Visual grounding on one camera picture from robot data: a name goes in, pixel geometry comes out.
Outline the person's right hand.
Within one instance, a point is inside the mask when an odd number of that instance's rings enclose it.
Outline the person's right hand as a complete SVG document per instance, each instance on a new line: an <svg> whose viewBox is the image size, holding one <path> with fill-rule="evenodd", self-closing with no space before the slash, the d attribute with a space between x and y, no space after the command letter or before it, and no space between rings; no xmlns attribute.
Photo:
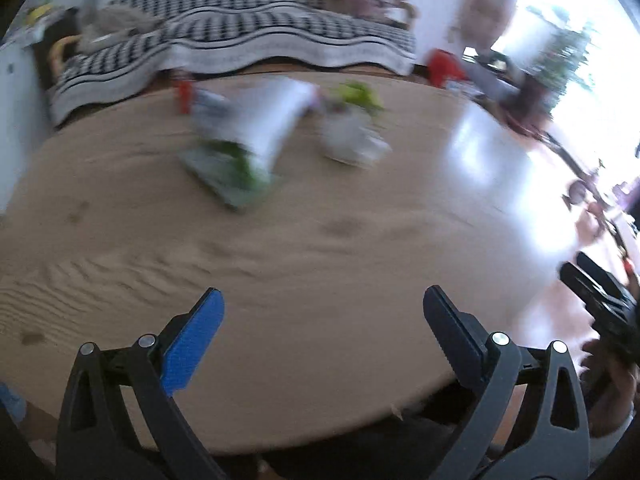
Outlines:
<svg viewBox="0 0 640 480"><path fill-rule="evenodd" d="M639 369L623 362L608 345L591 339L582 345L580 382L586 396L602 376L608 376L606 388L587 410L590 436L603 438L619 430L636 402Z"/></svg>

